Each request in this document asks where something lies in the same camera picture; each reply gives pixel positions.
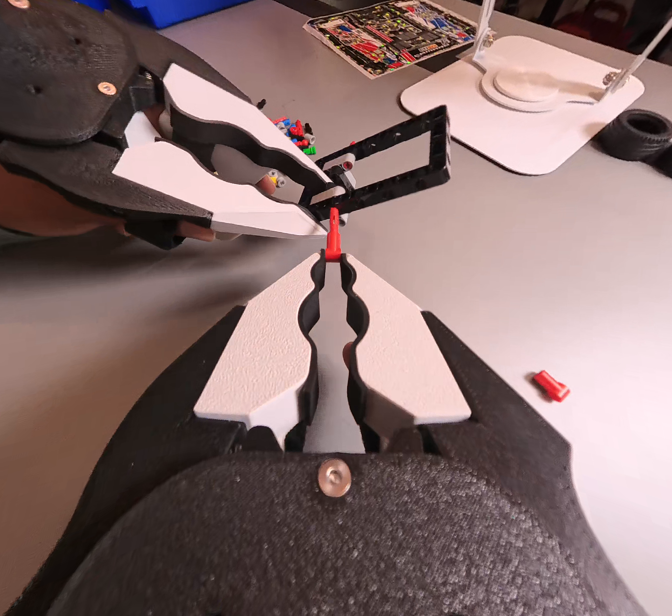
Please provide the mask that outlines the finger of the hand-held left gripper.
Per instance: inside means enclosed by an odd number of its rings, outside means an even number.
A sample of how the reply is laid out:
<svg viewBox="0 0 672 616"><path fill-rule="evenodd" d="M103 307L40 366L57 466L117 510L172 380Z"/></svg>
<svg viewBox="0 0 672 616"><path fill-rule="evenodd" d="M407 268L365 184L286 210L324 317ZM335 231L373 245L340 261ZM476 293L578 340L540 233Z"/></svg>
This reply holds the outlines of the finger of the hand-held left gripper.
<svg viewBox="0 0 672 616"><path fill-rule="evenodd" d="M322 221L298 204L277 200L256 184L273 169L322 193L329 179L260 111L210 120L173 111L171 140L144 112L125 129L128 147L112 176L130 220L203 220L217 233L280 239L326 239Z"/></svg>
<svg viewBox="0 0 672 616"><path fill-rule="evenodd" d="M256 183L275 170L309 192L332 180L251 102L171 64L163 77L172 141L230 182Z"/></svg>

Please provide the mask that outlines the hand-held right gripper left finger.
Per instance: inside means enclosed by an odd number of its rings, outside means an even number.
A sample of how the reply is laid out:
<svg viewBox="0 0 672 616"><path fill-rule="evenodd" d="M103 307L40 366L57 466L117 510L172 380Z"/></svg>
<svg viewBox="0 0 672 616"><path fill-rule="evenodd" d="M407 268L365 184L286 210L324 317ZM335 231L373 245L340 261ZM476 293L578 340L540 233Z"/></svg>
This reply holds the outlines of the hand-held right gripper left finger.
<svg viewBox="0 0 672 616"><path fill-rule="evenodd" d="M267 427L301 451L319 398L316 346L324 252L291 269L244 307L194 407L197 417Z"/></svg>

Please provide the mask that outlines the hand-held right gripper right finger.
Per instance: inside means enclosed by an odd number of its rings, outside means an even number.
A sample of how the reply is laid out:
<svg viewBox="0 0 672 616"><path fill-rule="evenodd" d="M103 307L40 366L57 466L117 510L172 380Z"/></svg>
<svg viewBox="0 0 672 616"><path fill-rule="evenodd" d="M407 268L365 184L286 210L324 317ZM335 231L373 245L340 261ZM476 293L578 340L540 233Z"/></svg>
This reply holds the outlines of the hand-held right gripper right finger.
<svg viewBox="0 0 672 616"><path fill-rule="evenodd" d="M341 256L341 285L356 334L348 402L365 445L385 450L401 430L470 419L423 310L350 254Z"/></svg>

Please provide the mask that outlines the red lego pin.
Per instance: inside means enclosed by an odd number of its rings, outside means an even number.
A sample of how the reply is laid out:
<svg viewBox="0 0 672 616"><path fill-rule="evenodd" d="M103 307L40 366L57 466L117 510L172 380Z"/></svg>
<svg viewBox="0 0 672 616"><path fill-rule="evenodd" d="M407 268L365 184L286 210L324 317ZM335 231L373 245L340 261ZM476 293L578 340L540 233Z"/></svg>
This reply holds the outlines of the red lego pin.
<svg viewBox="0 0 672 616"><path fill-rule="evenodd" d="M327 243L324 249L325 261L330 263L340 262L342 255L339 212L339 209L336 207L330 209L329 232L327 234Z"/></svg>

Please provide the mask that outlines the small red lego piece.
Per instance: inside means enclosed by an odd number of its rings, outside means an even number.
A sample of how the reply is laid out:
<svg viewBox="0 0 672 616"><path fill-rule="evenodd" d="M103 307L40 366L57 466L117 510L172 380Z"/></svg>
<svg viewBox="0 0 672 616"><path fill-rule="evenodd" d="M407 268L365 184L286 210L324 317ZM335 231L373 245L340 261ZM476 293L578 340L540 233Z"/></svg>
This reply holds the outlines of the small red lego piece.
<svg viewBox="0 0 672 616"><path fill-rule="evenodd" d="M563 402L571 393L566 384L559 382L545 369L535 373L532 376L532 381L554 402Z"/></svg>

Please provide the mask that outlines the black lego frame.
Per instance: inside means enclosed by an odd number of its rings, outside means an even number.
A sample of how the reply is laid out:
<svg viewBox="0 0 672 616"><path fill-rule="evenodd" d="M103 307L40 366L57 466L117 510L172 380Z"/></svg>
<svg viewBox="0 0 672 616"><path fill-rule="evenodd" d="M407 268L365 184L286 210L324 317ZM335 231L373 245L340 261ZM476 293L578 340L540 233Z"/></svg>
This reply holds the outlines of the black lego frame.
<svg viewBox="0 0 672 616"><path fill-rule="evenodd" d="M429 134L429 154L425 166L369 185L353 186L346 178L357 162L424 134ZM319 222L329 219L332 208L338 209L341 215L351 214L445 184L450 178L448 110L445 106L433 108L335 151L319 159L316 166L336 187L343 189L342 193L336 194L331 187L304 188L299 205Z"/></svg>

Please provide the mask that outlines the pile of small lego pieces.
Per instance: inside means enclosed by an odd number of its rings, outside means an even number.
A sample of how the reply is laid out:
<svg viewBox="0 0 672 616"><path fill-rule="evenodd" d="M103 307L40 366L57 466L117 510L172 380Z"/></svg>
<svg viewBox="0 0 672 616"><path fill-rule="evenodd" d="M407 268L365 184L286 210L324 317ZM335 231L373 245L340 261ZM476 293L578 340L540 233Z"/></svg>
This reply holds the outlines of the pile of small lego pieces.
<svg viewBox="0 0 672 616"><path fill-rule="evenodd" d="M297 149L309 157L316 154L316 137L313 133L312 127L306 122L300 120L292 120L290 117L283 116L277 119L272 119L272 124L287 137ZM276 169L270 169L267 176L273 182L276 188L282 188L286 182L287 177Z"/></svg>

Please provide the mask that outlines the person's left hand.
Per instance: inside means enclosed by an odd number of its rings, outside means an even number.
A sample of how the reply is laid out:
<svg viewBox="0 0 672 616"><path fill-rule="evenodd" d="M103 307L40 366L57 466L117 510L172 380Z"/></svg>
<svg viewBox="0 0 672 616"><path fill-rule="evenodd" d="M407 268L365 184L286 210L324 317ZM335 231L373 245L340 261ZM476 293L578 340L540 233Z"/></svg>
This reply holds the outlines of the person's left hand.
<svg viewBox="0 0 672 616"><path fill-rule="evenodd" d="M14 234L61 237L111 228L130 237L125 222L72 204L47 185L1 167L1 229Z"/></svg>

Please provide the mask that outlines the colourful sticker sheet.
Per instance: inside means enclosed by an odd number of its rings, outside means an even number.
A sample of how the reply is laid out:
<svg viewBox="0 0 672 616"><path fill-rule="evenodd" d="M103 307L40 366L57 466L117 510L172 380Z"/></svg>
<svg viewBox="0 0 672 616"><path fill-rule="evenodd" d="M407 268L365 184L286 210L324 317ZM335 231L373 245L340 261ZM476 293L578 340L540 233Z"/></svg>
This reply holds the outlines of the colourful sticker sheet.
<svg viewBox="0 0 672 616"><path fill-rule="evenodd" d="M304 30L368 79L469 47L477 24L429 0L386 0L310 19Z"/></svg>

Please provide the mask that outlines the white book stand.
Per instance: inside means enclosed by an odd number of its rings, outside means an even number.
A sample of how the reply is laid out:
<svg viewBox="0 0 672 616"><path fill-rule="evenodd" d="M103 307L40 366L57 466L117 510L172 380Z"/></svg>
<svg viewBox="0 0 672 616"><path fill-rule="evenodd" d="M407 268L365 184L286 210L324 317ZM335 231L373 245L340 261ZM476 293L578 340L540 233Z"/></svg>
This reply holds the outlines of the white book stand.
<svg viewBox="0 0 672 616"><path fill-rule="evenodd" d="M413 116L445 107L453 139L519 175L556 170L639 99L634 72L671 29L668 19L615 71L526 36L494 38L494 7L483 0L473 51L408 87L400 105Z"/></svg>

